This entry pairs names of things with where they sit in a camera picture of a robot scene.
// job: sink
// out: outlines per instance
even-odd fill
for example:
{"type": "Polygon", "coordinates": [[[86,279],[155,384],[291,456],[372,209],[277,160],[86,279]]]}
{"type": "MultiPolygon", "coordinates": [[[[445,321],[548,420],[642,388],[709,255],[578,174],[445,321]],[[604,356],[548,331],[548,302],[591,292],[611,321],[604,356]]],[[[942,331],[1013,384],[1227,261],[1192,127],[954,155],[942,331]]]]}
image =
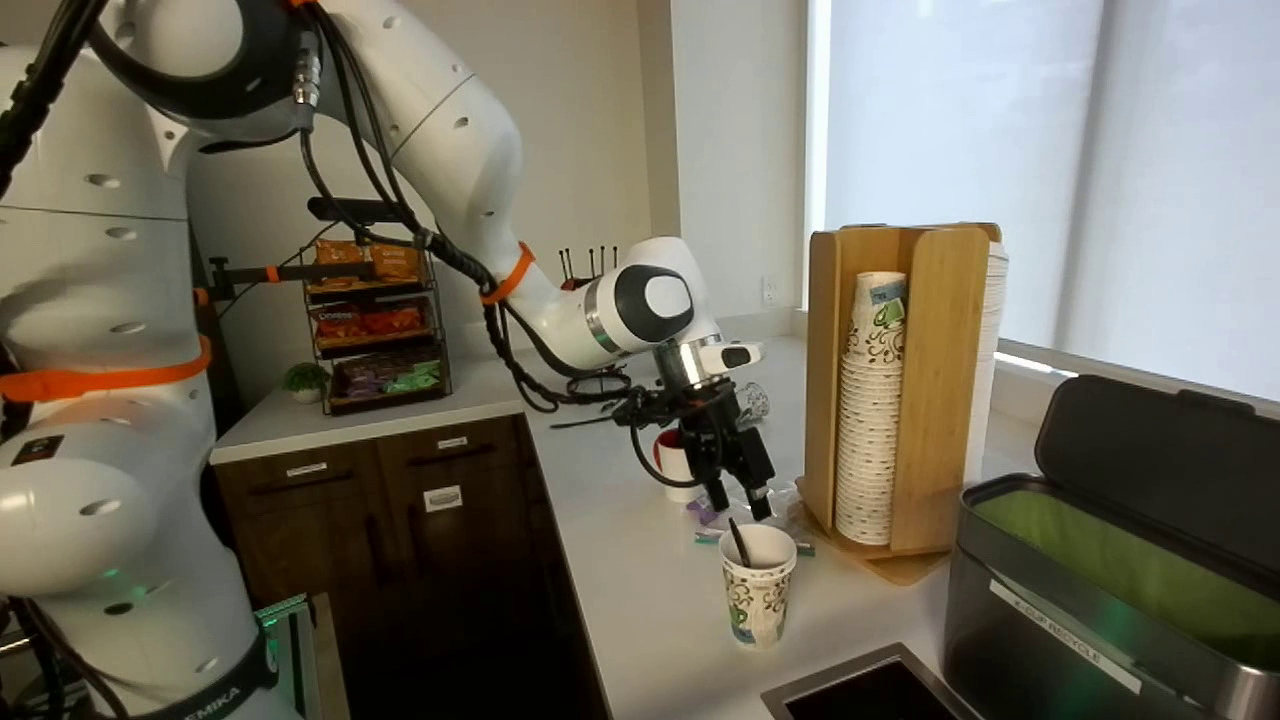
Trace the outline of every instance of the sink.
{"type": "Polygon", "coordinates": [[[903,645],[766,690],[760,699],[774,720],[974,720],[903,645]]]}

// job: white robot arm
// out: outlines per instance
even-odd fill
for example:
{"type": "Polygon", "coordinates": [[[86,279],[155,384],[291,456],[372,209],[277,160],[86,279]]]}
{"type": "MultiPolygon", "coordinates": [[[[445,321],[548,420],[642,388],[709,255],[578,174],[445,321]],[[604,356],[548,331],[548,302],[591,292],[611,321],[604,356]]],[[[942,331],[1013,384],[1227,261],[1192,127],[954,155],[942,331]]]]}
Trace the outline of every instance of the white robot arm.
{"type": "MultiPolygon", "coordinates": [[[[23,75],[28,57],[0,48],[0,82],[18,82],[0,113],[0,243],[15,255],[0,274],[0,596],[23,596],[32,625],[55,625],[106,678],[92,694],[96,711],[291,718],[263,694],[250,604],[195,501],[212,400],[185,314],[185,213],[165,203],[178,163],[141,131],[150,127],[144,109],[78,61],[86,35],[130,96],[207,145],[306,138],[311,113],[356,127],[419,194],[436,228],[414,224],[390,174],[372,200],[379,217],[472,278],[486,314],[514,314],[568,375],[651,351],[658,384],[626,388],[611,420],[633,439],[642,425],[681,425],[712,504],[728,504],[721,471],[733,471],[751,513],[766,518],[773,466],[728,380],[756,365],[756,350],[722,345],[698,318],[704,279],[689,243],[642,239],[608,278],[559,292],[513,234],[513,116],[409,7],[64,0],[23,75]],[[61,105],[78,96],[86,109],[52,109],[77,61],[86,90],[77,82],[61,105]],[[9,194],[32,141],[32,174],[9,194]],[[125,167],[61,182],[92,167],[82,151],[125,167]]],[[[332,200],[320,178],[314,194],[320,213],[361,224],[362,203],[332,200]]]]}

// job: window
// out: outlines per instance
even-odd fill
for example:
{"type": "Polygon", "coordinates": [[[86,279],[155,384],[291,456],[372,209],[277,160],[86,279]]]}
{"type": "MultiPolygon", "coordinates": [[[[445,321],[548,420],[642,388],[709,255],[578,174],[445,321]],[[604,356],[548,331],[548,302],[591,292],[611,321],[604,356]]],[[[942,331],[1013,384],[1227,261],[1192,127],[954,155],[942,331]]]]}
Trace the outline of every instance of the window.
{"type": "Polygon", "coordinates": [[[1280,400],[1280,4],[812,0],[809,224],[996,219],[1000,335],[1280,400]]]}

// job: white countertop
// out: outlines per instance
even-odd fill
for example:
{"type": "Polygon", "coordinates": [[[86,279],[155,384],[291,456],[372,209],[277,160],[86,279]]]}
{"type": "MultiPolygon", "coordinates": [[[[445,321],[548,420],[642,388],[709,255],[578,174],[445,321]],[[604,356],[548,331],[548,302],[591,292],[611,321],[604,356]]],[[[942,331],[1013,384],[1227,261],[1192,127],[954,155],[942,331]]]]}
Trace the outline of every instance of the white countertop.
{"type": "MultiPolygon", "coordinates": [[[[760,431],[774,491],[787,495],[805,469],[805,345],[766,342],[762,365],[740,380],[766,391],[760,431]]],[[[513,414],[524,414],[524,400],[491,359],[458,370],[445,400],[356,416],[320,416],[314,406],[277,391],[212,447],[212,466],[513,414]]],[[[897,589],[823,541],[795,569],[785,640],[760,653],[737,648],[717,548],[695,546],[693,519],[642,475],[623,428],[552,428],[572,416],[584,414],[526,414],[526,425],[611,718],[766,720],[760,694],[885,645],[908,645],[927,670],[940,664],[942,559],[897,589]]],[[[1025,469],[1025,439],[1025,428],[992,416],[989,471],[1025,469]]]]}

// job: white paper cup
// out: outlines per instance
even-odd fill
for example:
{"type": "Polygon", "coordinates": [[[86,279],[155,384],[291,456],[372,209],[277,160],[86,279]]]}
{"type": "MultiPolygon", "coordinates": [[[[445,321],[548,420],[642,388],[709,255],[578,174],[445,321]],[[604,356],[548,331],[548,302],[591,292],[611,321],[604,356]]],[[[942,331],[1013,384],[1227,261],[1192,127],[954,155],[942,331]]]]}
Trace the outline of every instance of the white paper cup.
{"type": "Polygon", "coordinates": [[[795,541],[773,525],[740,525],[751,569],[733,534],[721,534],[728,632],[742,648],[774,645],[787,625],[795,541]]]}
{"type": "MultiPolygon", "coordinates": [[[[693,469],[689,469],[681,431],[658,431],[658,436],[651,439],[651,466],[656,466],[656,471],[665,471],[667,481],[693,481],[693,469]]],[[[693,495],[695,495],[695,485],[693,485],[693,487],[672,487],[672,485],[665,485],[665,495],[667,495],[672,504],[689,507],[693,495]]]]}

